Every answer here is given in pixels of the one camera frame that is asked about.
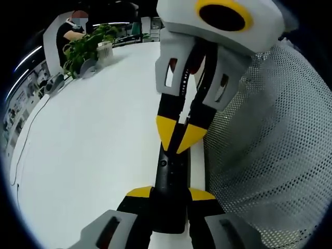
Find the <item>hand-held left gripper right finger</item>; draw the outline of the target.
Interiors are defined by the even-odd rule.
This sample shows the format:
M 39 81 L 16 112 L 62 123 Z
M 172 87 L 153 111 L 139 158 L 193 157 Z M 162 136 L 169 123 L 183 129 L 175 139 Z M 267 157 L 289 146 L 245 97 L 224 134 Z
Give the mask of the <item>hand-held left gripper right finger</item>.
M 225 213 L 209 192 L 189 188 L 189 235 L 193 248 L 267 248 L 260 232 L 243 218 Z

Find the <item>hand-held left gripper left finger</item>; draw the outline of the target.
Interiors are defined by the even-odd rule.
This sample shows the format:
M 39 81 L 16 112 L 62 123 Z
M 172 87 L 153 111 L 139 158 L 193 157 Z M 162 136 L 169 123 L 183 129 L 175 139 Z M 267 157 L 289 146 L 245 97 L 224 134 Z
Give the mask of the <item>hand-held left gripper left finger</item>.
M 148 248 L 152 186 L 128 192 L 116 210 L 108 210 L 82 229 L 70 248 Z

